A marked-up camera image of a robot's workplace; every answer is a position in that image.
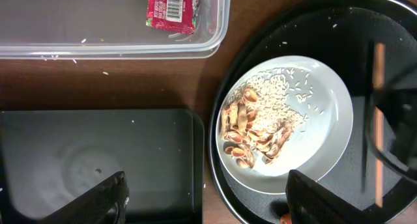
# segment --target white plate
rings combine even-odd
[[[262,155],[254,152],[255,167],[241,169],[236,160],[224,152],[225,143],[229,142],[220,137],[220,113],[216,123],[218,152],[229,174],[249,189],[271,194],[285,193],[287,175],[291,169],[297,169],[316,181],[329,172],[346,149],[353,123],[351,97],[344,82],[327,65],[301,56],[278,57],[258,64],[233,85],[222,107],[235,89],[249,78],[259,72],[273,71],[277,68],[283,71],[281,74],[285,74],[290,87],[295,88],[296,82],[300,82],[300,91],[287,91],[287,105],[303,116],[307,114],[309,120],[295,130],[281,156],[272,165],[265,165],[261,161]],[[294,68],[293,79],[286,72],[287,68]],[[310,94],[310,90],[313,91],[312,97],[299,103],[295,95]]]

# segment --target snack packet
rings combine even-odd
[[[146,25],[190,35],[195,31],[193,0],[149,0]]]

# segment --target white barcode label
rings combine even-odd
[[[167,21],[182,21],[183,0],[167,0]]]

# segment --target chopstick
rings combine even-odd
[[[373,89],[381,89],[384,85],[384,73],[385,73],[385,45],[377,43],[375,45],[374,63],[373,63]],[[378,150],[383,150],[384,144],[384,119],[382,112],[375,106],[375,118],[374,118],[374,137],[375,145]],[[382,208],[382,174],[383,164],[377,158],[375,169],[375,204]]]

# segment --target brown table surface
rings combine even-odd
[[[0,61],[0,107],[107,109],[186,107],[206,127],[231,61],[271,17],[303,0],[231,0],[227,35],[208,59],[172,61]],[[205,164],[205,223],[239,223],[226,208]],[[417,203],[392,223],[414,223]]]

